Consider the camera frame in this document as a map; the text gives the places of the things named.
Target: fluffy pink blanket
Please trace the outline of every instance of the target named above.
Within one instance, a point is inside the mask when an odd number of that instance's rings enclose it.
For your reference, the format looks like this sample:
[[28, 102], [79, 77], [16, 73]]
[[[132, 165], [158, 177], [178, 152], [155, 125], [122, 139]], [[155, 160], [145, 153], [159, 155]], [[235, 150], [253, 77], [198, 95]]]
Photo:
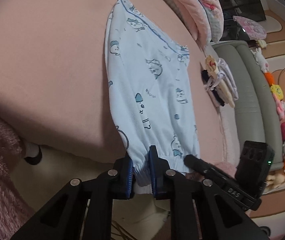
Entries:
[[33, 215], [34, 211], [19, 195], [10, 180], [9, 170], [22, 157], [21, 140], [0, 119], [0, 239], [12, 235]]

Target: folded clothes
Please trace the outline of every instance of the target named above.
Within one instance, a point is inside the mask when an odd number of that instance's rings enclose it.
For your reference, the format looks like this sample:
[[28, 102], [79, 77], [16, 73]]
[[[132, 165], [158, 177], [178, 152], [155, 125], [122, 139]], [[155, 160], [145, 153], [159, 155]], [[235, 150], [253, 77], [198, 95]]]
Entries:
[[[209, 75], [208, 75], [208, 71], [207, 70], [201, 71], [201, 78], [203, 79], [205, 84], [207, 84], [207, 82], [209, 81]], [[212, 100], [214, 102], [214, 104], [215, 104], [215, 101], [216, 101], [220, 106], [224, 106], [225, 105], [225, 102], [220, 98], [220, 96], [218, 95], [216, 89], [209, 90], [208, 93], [209, 93], [209, 96], [211, 94], [214, 96], [214, 100]]]
[[148, 151], [188, 173], [183, 158], [200, 156], [188, 78], [189, 51], [139, 12], [117, 0], [106, 27], [105, 62], [113, 121], [139, 186], [150, 184]]
[[222, 77], [223, 80], [226, 82], [230, 92], [233, 95], [234, 100], [238, 100], [239, 95], [237, 91], [237, 86], [228, 64], [223, 58], [219, 58], [217, 62], [217, 67], [219, 70], [218, 76]]
[[225, 96], [226, 100], [225, 103], [230, 104], [230, 106], [232, 108], [235, 107], [235, 103], [233, 101], [233, 96], [227, 86], [227, 84], [225, 83], [225, 81], [219, 77], [219, 69], [217, 67], [217, 63], [215, 61], [215, 59], [212, 56], [207, 56], [206, 60], [205, 60], [205, 65], [206, 68], [208, 70], [208, 75], [212, 77], [209, 84], [208, 88], [213, 88], [213, 87], [218, 87], [219, 89], [221, 89], [221, 91], [223, 92], [223, 95]]

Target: metal screw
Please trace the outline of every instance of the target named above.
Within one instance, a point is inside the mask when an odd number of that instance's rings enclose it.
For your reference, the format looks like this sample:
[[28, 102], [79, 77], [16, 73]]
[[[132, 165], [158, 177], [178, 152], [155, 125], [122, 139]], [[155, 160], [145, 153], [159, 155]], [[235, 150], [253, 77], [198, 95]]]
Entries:
[[166, 174], [168, 176], [174, 176], [176, 174], [176, 172], [174, 170], [166, 170]]
[[116, 171], [116, 170], [109, 170], [108, 171], [109, 176], [116, 176], [117, 174], [118, 174], [118, 171]]
[[72, 179], [72, 180], [70, 181], [70, 185], [72, 185], [72, 186], [78, 186], [80, 182], [81, 182], [81, 181], [80, 181], [79, 179]]
[[212, 186], [212, 181], [210, 179], [204, 179], [203, 184], [207, 187]]

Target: black camera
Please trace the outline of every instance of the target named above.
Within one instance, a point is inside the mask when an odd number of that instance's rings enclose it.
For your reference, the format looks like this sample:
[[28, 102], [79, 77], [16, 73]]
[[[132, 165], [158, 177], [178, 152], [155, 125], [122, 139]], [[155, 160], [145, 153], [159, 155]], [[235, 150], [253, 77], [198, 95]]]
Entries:
[[257, 210], [275, 152], [267, 143], [245, 141], [235, 178], [210, 163], [187, 155], [185, 165], [215, 182], [244, 211]]

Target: yellow plush toy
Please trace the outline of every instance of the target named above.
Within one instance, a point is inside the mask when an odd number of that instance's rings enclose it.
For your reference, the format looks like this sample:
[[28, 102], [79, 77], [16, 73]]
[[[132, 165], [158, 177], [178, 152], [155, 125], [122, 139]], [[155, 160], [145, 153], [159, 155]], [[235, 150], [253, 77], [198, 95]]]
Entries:
[[279, 100], [283, 100], [284, 99], [284, 93], [282, 92], [281, 87], [279, 85], [272, 85], [270, 87], [270, 91], [272, 93], [275, 93]]

